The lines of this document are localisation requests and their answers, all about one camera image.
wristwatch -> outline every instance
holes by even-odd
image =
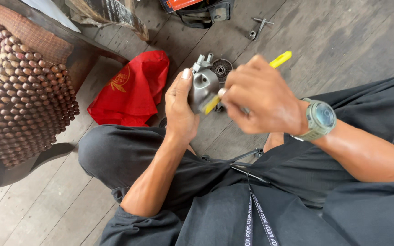
[[[302,141],[313,141],[330,133],[337,124],[337,116],[332,107],[325,102],[309,98],[304,98],[303,101],[309,102],[306,109],[309,131],[293,137]]]

black lanyard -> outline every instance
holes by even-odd
[[[252,198],[255,204],[255,207],[259,213],[259,218],[261,219],[262,226],[264,227],[265,235],[267,235],[268,241],[272,246],[279,246],[279,242],[276,240],[276,236],[273,232],[273,229],[269,225],[267,221],[267,217],[262,211],[262,207],[258,202],[255,194],[253,193],[252,186],[250,185],[249,177],[247,176],[247,181],[249,182],[249,209],[247,211],[247,222],[246,222],[246,231],[244,233],[244,246],[253,246],[253,206],[252,206]]]

yellow handle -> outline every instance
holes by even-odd
[[[286,62],[290,58],[291,58],[291,51],[287,51],[282,55],[278,56],[276,59],[274,59],[271,63],[269,63],[269,65],[272,68],[277,68],[278,66],[280,66],[282,63]]]

hand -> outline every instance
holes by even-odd
[[[301,135],[308,131],[306,108],[297,99],[280,73],[260,55],[240,65],[227,76],[219,92],[227,114],[248,134],[285,132]],[[241,107],[249,108],[249,114]]]
[[[193,81],[189,68],[180,72],[165,94],[165,114],[168,120],[166,134],[189,144],[197,134],[199,115],[188,104],[188,93]]]

leg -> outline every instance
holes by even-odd
[[[97,126],[80,141],[80,165],[88,175],[112,189],[114,198],[121,202],[150,165],[165,131],[158,127]],[[187,150],[162,209],[186,216],[193,197],[208,193],[228,170],[228,165],[208,164]]]
[[[394,144],[394,78],[311,98],[329,103],[338,119]],[[320,208],[332,189],[356,182],[312,143],[287,135],[285,140],[250,168],[264,173],[275,187],[298,195],[305,205]]]

